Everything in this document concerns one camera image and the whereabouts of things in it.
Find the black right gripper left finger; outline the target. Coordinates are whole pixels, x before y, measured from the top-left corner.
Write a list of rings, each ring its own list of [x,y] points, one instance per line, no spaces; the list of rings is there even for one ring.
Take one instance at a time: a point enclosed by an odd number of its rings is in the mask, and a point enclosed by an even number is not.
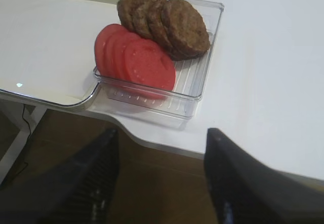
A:
[[[105,223],[119,174],[107,129],[63,163],[1,191],[1,223]]]

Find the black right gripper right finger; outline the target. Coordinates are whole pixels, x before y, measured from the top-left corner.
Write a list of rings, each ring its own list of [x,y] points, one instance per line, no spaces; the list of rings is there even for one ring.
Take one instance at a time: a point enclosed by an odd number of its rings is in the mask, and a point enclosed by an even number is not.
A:
[[[217,128],[204,169],[219,223],[323,223],[323,192],[264,165]]]

